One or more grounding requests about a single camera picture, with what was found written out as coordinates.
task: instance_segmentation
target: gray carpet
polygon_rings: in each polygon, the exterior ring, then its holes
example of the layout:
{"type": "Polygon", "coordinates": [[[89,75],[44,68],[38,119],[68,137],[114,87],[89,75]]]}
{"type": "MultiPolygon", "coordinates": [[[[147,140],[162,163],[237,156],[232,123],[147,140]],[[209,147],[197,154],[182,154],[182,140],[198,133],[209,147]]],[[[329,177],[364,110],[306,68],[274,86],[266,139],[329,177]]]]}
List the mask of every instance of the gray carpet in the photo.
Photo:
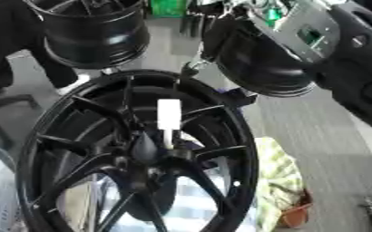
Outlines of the gray carpet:
{"type": "MultiPolygon", "coordinates": [[[[149,21],[152,42],[148,51],[124,68],[179,71],[194,55],[198,41],[179,35],[178,23],[175,19],[149,21]]],[[[15,85],[8,94],[31,93],[44,108],[58,99],[29,53],[13,55],[11,63],[15,85]]],[[[233,85],[214,66],[198,78],[217,89],[233,85]]],[[[295,99],[260,97],[258,104],[243,110],[255,136],[275,138],[299,162],[315,200],[309,222],[299,231],[370,231],[358,204],[362,196],[372,195],[372,129],[320,89],[295,99]]],[[[23,104],[0,111],[0,122],[17,144],[12,151],[15,158],[39,115],[23,104]]]]}

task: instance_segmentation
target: robotic arm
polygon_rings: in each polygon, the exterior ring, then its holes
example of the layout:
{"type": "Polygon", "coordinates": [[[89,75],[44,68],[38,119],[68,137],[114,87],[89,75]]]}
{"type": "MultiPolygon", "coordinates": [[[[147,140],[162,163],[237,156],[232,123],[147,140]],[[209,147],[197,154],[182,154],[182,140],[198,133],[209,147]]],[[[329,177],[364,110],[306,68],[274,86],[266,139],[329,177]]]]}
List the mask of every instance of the robotic arm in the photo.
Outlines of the robotic arm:
{"type": "Polygon", "coordinates": [[[232,0],[224,5],[187,73],[214,62],[236,22],[250,20],[338,103],[372,126],[371,11],[346,0],[232,0]]]}

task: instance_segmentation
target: black pants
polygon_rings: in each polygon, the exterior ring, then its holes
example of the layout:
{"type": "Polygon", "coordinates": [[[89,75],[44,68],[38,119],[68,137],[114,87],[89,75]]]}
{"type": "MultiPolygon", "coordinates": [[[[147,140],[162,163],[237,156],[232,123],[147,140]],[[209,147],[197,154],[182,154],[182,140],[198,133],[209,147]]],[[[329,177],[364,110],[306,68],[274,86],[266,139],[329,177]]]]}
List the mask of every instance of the black pants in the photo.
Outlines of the black pants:
{"type": "Polygon", "coordinates": [[[44,68],[44,72],[54,88],[59,89],[77,81],[77,75],[70,67],[53,60],[44,48],[44,38],[38,37],[29,43],[25,49],[44,68]]]}
{"type": "Polygon", "coordinates": [[[22,0],[0,0],[0,69],[7,55],[23,49],[31,52],[55,88],[77,80],[72,68],[54,61],[46,52],[44,29],[37,15],[22,0]]]}

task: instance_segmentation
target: cable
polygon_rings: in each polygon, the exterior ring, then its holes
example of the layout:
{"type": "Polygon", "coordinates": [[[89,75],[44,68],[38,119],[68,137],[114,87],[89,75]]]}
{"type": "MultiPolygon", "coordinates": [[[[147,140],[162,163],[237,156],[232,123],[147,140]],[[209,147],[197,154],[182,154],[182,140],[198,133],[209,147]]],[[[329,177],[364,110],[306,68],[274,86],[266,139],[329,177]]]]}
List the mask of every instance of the cable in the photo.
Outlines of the cable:
{"type": "Polygon", "coordinates": [[[15,164],[15,161],[10,157],[9,153],[6,150],[2,149],[2,148],[0,148],[0,153],[1,153],[2,157],[5,157],[5,159],[8,162],[10,162],[10,164],[12,165],[11,170],[12,171],[15,171],[16,170],[16,164],[15,164]]]}

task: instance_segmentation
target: white sneaker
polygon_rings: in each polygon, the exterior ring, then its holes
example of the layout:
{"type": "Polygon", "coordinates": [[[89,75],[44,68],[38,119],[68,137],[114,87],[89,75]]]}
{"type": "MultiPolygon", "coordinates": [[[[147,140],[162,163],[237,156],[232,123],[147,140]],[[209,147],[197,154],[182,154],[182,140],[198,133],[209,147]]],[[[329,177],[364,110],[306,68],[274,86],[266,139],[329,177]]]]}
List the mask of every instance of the white sneaker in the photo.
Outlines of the white sneaker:
{"type": "Polygon", "coordinates": [[[66,87],[63,87],[63,88],[60,88],[60,89],[57,89],[56,92],[57,94],[63,96],[65,94],[67,94],[68,92],[72,91],[73,89],[75,89],[76,87],[79,87],[80,85],[90,81],[90,75],[89,74],[86,74],[86,73],[83,73],[83,74],[80,74],[77,76],[77,81],[74,82],[74,83],[71,83],[70,85],[66,86],[66,87]]]}

